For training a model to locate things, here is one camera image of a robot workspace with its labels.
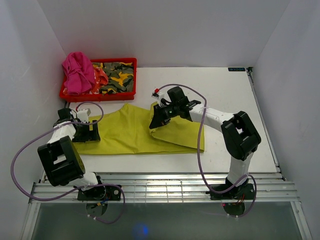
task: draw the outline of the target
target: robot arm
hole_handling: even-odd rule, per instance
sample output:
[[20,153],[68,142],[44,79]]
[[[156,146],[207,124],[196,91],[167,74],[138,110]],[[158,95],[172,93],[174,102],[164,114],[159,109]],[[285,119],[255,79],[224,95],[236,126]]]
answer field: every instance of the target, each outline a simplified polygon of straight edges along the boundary
[[[178,86],[168,92],[171,102],[164,100],[163,94],[155,91],[152,97],[162,96],[153,107],[154,115],[149,128],[158,128],[170,122],[176,116],[192,122],[200,123],[204,113],[204,105],[199,101],[189,101]],[[204,124],[223,134],[226,149],[231,155],[231,164],[226,184],[234,184],[240,177],[248,174],[251,158],[261,142],[255,126],[249,116],[240,111],[236,114],[207,108]],[[236,187],[245,185],[248,178],[241,180]]]
[[57,128],[51,139],[38,147],[38,155],[44,171],[52,186],[65,186],[67,184],[75,187],[85,186],[81,194],[94,200],[100,200],[106,195],[106,188],[86,187],[88,185],[101,184],[101,179],[94,172],[86,172],[85,166],[80,158],[73,142],[99,141],[98,125],[69,124],[67,122],[89,123],[90,109],[83,109],[73,113],[70,108],[62,108],[58,111],[59,119],[53,125]]
[[[189,111],[191,120],[193,122],[200,123],[202,120],[202,116],[204,114],[204,109],[205,109],[205,107],[203,104],[197,104],[196,106],[194,106],[193,109],[191,109]],[[229,153],[231,154],[230,169],[229,169],[229,173],[227,176],[227,180],[231,184],[234,184],[243,175],[248,174],[251,158],[254,155],[254,151],[257,150],[256,147],[253,147],[253,146],[255,146],[255,144],[252,145],[252,147],[253,147],[252,150],[249,150],[249,149],[245,150],[247,152],[247,156],[246,156],[245,151],[243,151],[243,154],[241,154],[241,153],[239,154],[237,152],[237,150],[233,149],[235,144],[232,144],[233,139],[226,139],[227,136],[231,137],[230,134],[228,135],[228,132],[226,132],[226,131],[228,128],[233,127],[233,119],[234,118],[235,118],[235,115],[232,113],[222,112],[222,111],[219,111],[219,110],[216,110],[213,108],[207,108],[205,111],[204,122],[203,122],[205,125],[218,130],[225,137],[224,141],[225,141],[226,147],[227,147]],[[241,133],[238,132],[238,133],[235,133],[234,137],[237,137],[238,134],[241,135]],[[243,140],[242,140],[242,142],[241,141],[239,142],[240,143],[239,144],[240,151],[244,150],[244,149],[241,149],[242,148],[241,144],[244,143],[244,141],[245,141],[244,138],[248,139],[248,137],[249,136],[242,136]],[[235,186],[238,187],[238,186],[242,185],[246,180],[247,180],[247,178],[242,179]]]

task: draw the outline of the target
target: white panel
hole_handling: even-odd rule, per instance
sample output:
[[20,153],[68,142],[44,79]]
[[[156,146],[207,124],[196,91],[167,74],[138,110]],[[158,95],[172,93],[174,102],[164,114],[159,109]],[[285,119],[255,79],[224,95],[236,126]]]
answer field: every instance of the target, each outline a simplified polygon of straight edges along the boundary
[[140,67],[252,66],[290,0],[38,0],[66,53]]
[[[229,72],[219,67],[159,67],[138,68],[137,93],[133,105],[150,109],[155,101],[151,98],[155,88],[165,84],[178,83],[194,88],[203,94],[208,107],[223,112],[248,113],[261,135],[262,142],[254,154],[249,171],[255,173],[276,172],[275,163],[269,148],[264,127],[258,112],[254,95],[246,72]],[[190,100],[201,99],[189,91],[184,93]],[[100,102],[105,113],[112,113],[123,106],[121,102]],[[90,108],[92,116],[100,115],[98,107]],[[136,154],[136,155],[82,155],[87,171],[105,173],[198,173],[197,154]],[[227,173],[231,156],[228,153],[223,135],[210,127],[205,128],[205,153],[201,154],[203,170],[211,173]]]
[[[10,177],[12,158],[24,144],[52,128],[65,54],[36,0],[0,0],[0,235],[19,239],[28,198]],[[31,145],[16,164],[16,176],[30,191],[41,163]]]
[[319,239],[320,4],[292,0],[253,69],[262,114],[284,176],[294,180]]

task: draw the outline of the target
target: yellow cloth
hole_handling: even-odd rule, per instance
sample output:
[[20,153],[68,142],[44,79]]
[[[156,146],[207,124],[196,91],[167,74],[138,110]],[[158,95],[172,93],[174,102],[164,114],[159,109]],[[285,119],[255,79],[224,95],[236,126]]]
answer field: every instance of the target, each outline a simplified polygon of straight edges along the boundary
[[[126,103],[120,110],[105,114],[98,123],[101,141],[75,142],[79,154],[184,154],[197,151],[200,124],[180,117],[168,125],[149,129],[152,111]],[[100,116],[90,117],[98,120]],[[200,149],[205,148],[204,132]]]

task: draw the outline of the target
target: red basket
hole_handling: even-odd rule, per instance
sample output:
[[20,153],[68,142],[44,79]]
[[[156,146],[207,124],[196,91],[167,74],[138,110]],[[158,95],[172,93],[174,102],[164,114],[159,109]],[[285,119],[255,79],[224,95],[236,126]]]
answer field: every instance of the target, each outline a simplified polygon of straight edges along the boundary
[[136,58],[107,58],[107,59],[92,59],[91,62],[95,63],[113,63],[113,62],[122,62],[122,63],[133,63],[133,91],[131,92],[121,92],[116,94],[81,94],[81,95],[64,95],[63,91],[65,89],[65,81],[67,76],[64,75],[63,83],[60,89],[59,96],[60,98],[66,100],[68,103],[76,102],[101,102],[101,101],[119,101],[119,100],[133,100],[135,99],[136,94],[136,84],[137,84],[137,59]]

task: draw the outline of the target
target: white tabletop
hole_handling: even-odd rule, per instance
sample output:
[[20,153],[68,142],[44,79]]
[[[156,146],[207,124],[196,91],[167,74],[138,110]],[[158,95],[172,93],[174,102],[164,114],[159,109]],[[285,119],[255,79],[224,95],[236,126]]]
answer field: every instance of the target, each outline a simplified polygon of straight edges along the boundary
[[[248,113],[261,136],[261,144],[254,153],[249,171],[253,173],[276,172],[275,162],[259,115],[258,107],[246,72],[229,72],[225,67],[145,67],[137,69],[136,95],[132,101],[100,102],[105,113],[119,110],[124,103],[150,109],[152,92],[165,84],[187,85],[207,98],[208,107],[228,112]],[[183,90],[189,100],[202,100],[188,89]],[[77,103],[71,103],[75,109]],[[90,108],[91,116],[100,115],[98,107]],[[152,154],[152,155],[81,155],[87,171],[105,173],[198,173],[197,155]],[[205,126],[205,152],[201,155],[202,168],[206,173],[227,173],[230,166],[222,134]]]

